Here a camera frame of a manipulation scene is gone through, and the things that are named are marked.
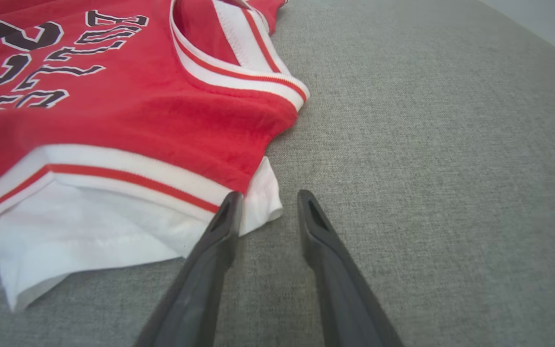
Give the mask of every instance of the jersey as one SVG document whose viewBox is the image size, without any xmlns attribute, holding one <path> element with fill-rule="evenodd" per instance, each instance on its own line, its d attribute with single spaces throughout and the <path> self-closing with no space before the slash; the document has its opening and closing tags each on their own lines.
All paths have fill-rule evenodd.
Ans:
<svg viewBox="0 0 555 347">
<path fill-rule="evenodd" d="M 70 272 L 186 255 L 229 191 L 246 195 L 247 231 L 275 218 L 277 185 L 264 150 L 309 97 L 269 39 L 281 5 L 0 0 L 0 275 L 12 306 L 28 289 Z M 132 224 L 141 223 L 139 211 L 164 208 L 158 219 L 176 214 L 168 227 L 179 235 L 171 233 L 161 247 L 177 248 L 174 237 L 185 250 L 156 256 L 160 246 L 149 241 L 100 249 L 96 244 L 120 235 L 93 235 L 130 225 L 100 217 L 88 224 L 94 211 L 106 213 L 104 206 L 136 215 Z M 55 216 L 48 228 L 40 211 Z M 95 249 L 119 262 L 68 261 L 12 288 L 19 280 L 11 277 L 31 265 L 12 268 L 9 258 L 46 261 L 60 239 L 69 243 L 80 229 L 84 246 L 62 253 Z M 11 245 L 15 238 L 26 247 Z M 136 255 L 120 261 L 130 251 Z"/>
</svg>

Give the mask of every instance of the basketball jersey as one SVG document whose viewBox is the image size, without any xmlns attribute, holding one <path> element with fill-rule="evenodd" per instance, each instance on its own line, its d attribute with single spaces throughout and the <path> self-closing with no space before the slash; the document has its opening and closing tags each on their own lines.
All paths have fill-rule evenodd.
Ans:
<svg viewBox="0 0 555 347">
<path fill-rule="evenodd" d="M 0 0 L 13 309 L 71 272 L 187 255 L 229 191 L 245 194 L 244 232 L 279 216 L 264 150 L 309 97 L 269 39 L 281 5 Z"/>
</svg>

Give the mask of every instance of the white fabric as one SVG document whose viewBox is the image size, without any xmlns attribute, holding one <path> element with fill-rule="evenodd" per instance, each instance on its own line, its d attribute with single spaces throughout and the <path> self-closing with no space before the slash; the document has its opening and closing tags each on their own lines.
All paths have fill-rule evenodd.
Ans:
<svg viewBox="0 0 555 347">
<path fill-rule="evenodd" d="M 265 157 L 244 200 L 241 235 L 282 214 Z M 68 274 L 187 256 L 209 219 L 132 196 L 53 180 L 0 214 L 0 279 L 22 310 Z"/>
</svg>

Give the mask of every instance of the gray fabric surface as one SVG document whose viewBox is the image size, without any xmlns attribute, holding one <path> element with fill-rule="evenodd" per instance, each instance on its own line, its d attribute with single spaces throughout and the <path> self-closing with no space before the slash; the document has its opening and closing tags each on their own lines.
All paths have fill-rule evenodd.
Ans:
<svg viewBox="0 0 555 347">
<path fill-rule="evenodd" d="M 292 0 L 312 92 L 268 156 L 284 217 L 244 237 L 216 346 L 323 345 L 295 196 L 313 191 L 407 346 L 555 346 L 555 48 L 476 0 Z M 183 261 L 71 275 L 0 347 L 129 346 Z"/>
</svg>

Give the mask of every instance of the red stripe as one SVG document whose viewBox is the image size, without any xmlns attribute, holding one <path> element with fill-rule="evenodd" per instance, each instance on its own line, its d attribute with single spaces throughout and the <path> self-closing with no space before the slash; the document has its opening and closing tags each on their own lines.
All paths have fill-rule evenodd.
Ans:
<svg viewBox="0 0 555 347">
<path fill-rule="evenodd" d="M 166 195 L 170 195 L 174 198 L 179 200 L 183 200 L 188 202 L 194 206 L 200 207 L 209 211 L 210 213 L 217 213 L 219 206 L 216 206 L 210 202 L 206 202 L 205 200 L 201 200 L 194 195 L 176 189 L 175 187 L 171 187 L 160 182 L 151 180 L 149 178 L 136 175 L 134 173 L 125 172 L 125 171 L 117 171 L 113 169 L 106 169 L 104 167 L 94 167 L 94 166 L 85 166 L 85 165 L 70 165 L 70 164 L 50 164 L 45 165 L 41 169 L 39 169 L 36 173 L 34 173 L 30 178 L 27 178 L 24 182 L 16 186 L 14 189 L 2 195 L 0 197 L 0 203 L 8 200 L 9 198 L 17 195 L 25 188 L 34 184 L 37 180 L 42 178 L 42 176 L 46 175 L 49 171 L 57 172 L 60 174 L 72 174 L 72 175 L 85 175 L 85 176 L 97 176 L 103 178 L 111 178 L 113 180 L 119 180 L 128 182 L 130 184 L 139 185 L 141 187 L 147 187 L 148 189 L 159 191 Z"/>
<path fill-rule="evenodd" d="M 265 46 L 263 38 L 260 36 L 260 32 L 258 31 L 256 23 L 254 22 L 254 18 L 251 17 L 251 14 L 247 10 L 241 9 L 241 11 L 243 11 L 245 19 L 247 20 L 247 24 L 250 26 L 251 32 L 254 34 L 256 43 L 258 43 L 258 47 L 260 47 L 260 51 L 262 51 L 264 58 L 267 60 L 269 66 L 271 67 L 271 70 L 273 72 L 281 72 L 276 66 L 276 63 L 273 61 L 271 55 L 269 55 L 267 46 Z"/>
<path fill-rule="evenodd" d="M 4 202 L 5 200 L 8 200 L 14 195 L 17 195 L 18 193 L 20 193 L 20 191 L 34 184 L 37 180 L 40 180 L 42 176 L 46 175 L 46 173 L 48 173 L 48 169 L 46 168 L 46 166 L 44 166 L 42 167 L 42 169 L 39 169 L 36 173 L 34 173 L 30 178 L 27 178 L 27 180 L 25 180 L 24 182 L 16 186 L 14 189 L 2 195 L 0 197 L 0 203 Z"/>
<path fill-rule="evenodd" d="M 295 85 L 295 83 L 292 83 L 290 81 L 284 81 L 282 79 L 278 79 L 277 77 L 249 76 L 249 75 L 244 75 L 242 73 L 224 70 L 223 68 L 219 68 L 217 66 L 212 66 L 211 64 L 199 59 L 198 57 L 196 57 L 196 55 L 193 55 L 193 53 L 188 51 L 187 48 L 185 48 L 185 46 L 181 44 L 181 42 L 179 41 L 179 38 L 177 38 L 176 33 L 172 33 L 172 35 L 174 36 L 174 39 L 179 44 L 179 48 L 181 48 L 181 50 L 183 51 L 183 53 L 185 53 L 185 55 L 187 55 L 190 59 L 192 59 L 192 61 L 194 61 L 199 66 L 204 67 L 209 71 L 220 73 L 220 75 L 224 75 L 224 76 L 234 77 L 236 79 L 279 83 L 280 85 L 285 85 L 295 90 L 295 92 L 297 92 L 297 94 L 301 96 L 304 102 L 307 100 L 307 97 L 305 96 L 304 91 L 301 88 L 299 88 L 299 86 Z"/>
</svg>

